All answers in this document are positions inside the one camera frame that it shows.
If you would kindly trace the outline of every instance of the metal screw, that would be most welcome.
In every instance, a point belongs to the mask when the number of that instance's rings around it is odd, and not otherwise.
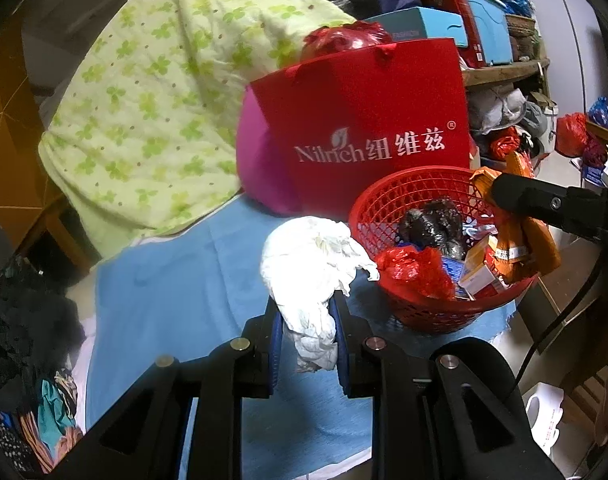
[[[439,364],[442,365],[444,368],[454,370],[455,368],[460,366],[460,360],[454,355],[446,354],[439,358]]]
[[[175,358],[172,355],[160,355],[155,359],[155,364],[160,368],[165,368],[172,365],[175,362]]]
[[[366,346],[371,350],[383,350],[386,348],[386,340],[381,337],[369,337],[366,339]]]
[[[233,350],[242,351],[247,349],[250,345],[251,342],[245,337],[236,337],[235,339],[230,340],[230,348]]]

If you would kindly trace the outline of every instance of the black plastic bag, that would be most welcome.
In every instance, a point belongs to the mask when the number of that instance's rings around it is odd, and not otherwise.
[[[399,237],[403,241],[419,245],[420,248],[435,247],[441,250],[448,240],[431,214],[419,209],[410,209],[399,224]]]
[[[466,256],[466,251],[464,250],[462,242],[459,240],[449,240],[442,248],[441,254],[447,258],[452,258],[453,260],[463,261],[464,256]]]
[[[442,197],[431,200],[423,207],[447,234],[449,240],[462,240],[462,215],[452,200]]]

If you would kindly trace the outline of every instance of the nilrich logo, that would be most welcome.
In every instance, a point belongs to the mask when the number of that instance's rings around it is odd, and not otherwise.
[[[348,128],[340,128],[331,135],[331,149],[322,146],[294,146],[300,162],[363,162],[364,151],[348,143]]]
[[[455,129],[455,122],[449,121],[447,129]],[[397,156],[412,155],[421,151],[434,152],[444,150],[443,130],[439,128],[426,128],[425,134],[415,132],[404,132],[395,136],[395,146],[392,154]],[[331,134],[330,149],[322,146],[293,146],[300,162],[321,162],[323,163],[347,163],[364,162],[365,160],[382,160],[392,158],[391,149],[388,146],[388,139],[367,140],[364,148],[355,148],[349,143],[348,128],[340,128]]]

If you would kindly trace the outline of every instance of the blue box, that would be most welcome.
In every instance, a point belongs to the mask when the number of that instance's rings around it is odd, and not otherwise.
[[[584,178],[584,180],[590,182],[591,184],[597,187],[605,187],[602,181],[602,172],[603,170],[591,168],[587,165],[583,165],[582,167],[582,177]]]
[[[428,7],[411,7],[368,18],[378,22],[395,41],[453,38],[457,46],[468,46],[464,22],[459,14]]]
[[[468,0],[478,26],[484,59],[489,65],[513,62],[506,23],[506,6],[500,0]]]

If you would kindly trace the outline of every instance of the black lace fabric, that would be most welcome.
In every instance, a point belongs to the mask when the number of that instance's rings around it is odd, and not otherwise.
[[[74,302],[22,258],[0,271],[0,410],[26,413],[43,379],[53,380],[84,330]]]

